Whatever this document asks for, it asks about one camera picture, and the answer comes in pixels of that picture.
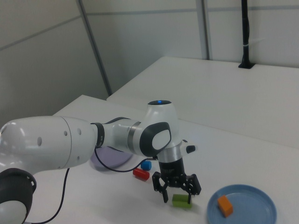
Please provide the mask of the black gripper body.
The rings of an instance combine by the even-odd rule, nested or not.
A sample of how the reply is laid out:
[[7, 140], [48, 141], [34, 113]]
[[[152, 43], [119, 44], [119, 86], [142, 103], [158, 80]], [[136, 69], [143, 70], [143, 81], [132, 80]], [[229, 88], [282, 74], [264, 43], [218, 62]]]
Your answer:
[[173, 162], [159, 162], [161, 178], [169, 187], [185, 188], [186, 174], [183, 159]]

